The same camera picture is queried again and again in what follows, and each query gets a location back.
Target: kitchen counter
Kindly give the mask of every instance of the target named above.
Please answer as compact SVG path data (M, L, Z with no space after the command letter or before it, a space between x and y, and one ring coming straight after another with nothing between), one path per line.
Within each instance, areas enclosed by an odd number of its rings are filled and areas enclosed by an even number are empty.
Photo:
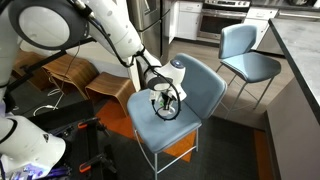
M267 137L275 179L319 179L319 22L270 19L295 77L267 105Z
M270 27L320 122L320 23L270 19Z
M252 0L251 6L276 8L283 10L311 11L320 13L320 8L314 8L312 6L294 6L290 5L286 0Z

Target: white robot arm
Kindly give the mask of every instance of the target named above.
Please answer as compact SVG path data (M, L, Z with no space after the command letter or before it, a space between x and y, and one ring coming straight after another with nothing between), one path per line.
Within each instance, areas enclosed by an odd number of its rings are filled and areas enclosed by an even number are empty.
M169 99L161 115L172 113L173 100L179 102L186 97L180 86L185 68L179 61L161 66L112 0L85 3L0 0L0 154L7 175L28 169L33 172L33 179L45 177L66 149L63 139L42 131L22 116L5 113L2 99L19 49L19 37L39 48L61 50L91 36L118 59L135 56L145 71L148 88L156 94L151 99L157 100L160 93Z

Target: refrigerator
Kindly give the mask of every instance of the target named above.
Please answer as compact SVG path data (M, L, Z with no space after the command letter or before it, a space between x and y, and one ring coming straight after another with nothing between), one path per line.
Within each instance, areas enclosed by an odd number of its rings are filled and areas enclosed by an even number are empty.
M129 18L146 49L168 62L171 0L127 0Z

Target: chair footrest bar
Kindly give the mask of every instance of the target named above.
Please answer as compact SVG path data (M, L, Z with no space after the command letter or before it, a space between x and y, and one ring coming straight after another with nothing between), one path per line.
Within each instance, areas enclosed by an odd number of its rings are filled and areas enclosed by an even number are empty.
M227 110L227 111L237 111L237 110L240 110L240 109L243 109L243 108L246 108L246 107L249 107L249 106L252 106L256 103L251 103L251 104L248 104L248 105L245 105L245 106L242 106L242 107L239 107L239 108L235 108L235 109L229 109L224 103L221 102L221 105Z
M242 84L240 84L236 80L234 80L234 82L236 82L240 87L243 86ZM244 88L243 90L245 90L250 96L252 96L256 101L258 101L258 99L250 91L248 91L246 88Z
M175 163L176 161L178 161L180 158L182 158L183 156L185 156L186 154L188 154L190 151L192 151L193 149L195 149L197 146L193 146L191 147L188 151L184 152L183 154L181 154L179 157L177 157L176 159L174 159L173 161L171 161L169 164L167 164L165 167L163 167L162 169L160 169L157 174L159 174L160 172L162 172L163 170L165 170L167 167L169 167L171 164Z

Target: white cabinet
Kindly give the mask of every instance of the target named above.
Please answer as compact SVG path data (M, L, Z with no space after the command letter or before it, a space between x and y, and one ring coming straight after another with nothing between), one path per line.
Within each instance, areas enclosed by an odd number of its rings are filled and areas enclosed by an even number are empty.
M170 10L170 30L169 30L169 44L177 35L179 17L179 1L173 2Z
M258 28L256 43L251 48L251 49L256 50L258 45L260 44L263 36L265 35L265 33L267 32L267 30L269 28L269 23L268 23L268 21L262 21L259 19L245 19L243 23L255 25Z
M180 1L177 37L196 40L202 2Z
M252 24L257 26L257 38L256 43L251 49L256 50L259 46L263 36L266 34L270 18L274 18L277 15L278 9L269 9L269 8L257 8L251 7L246 16L246 19L243 21L244 24Z

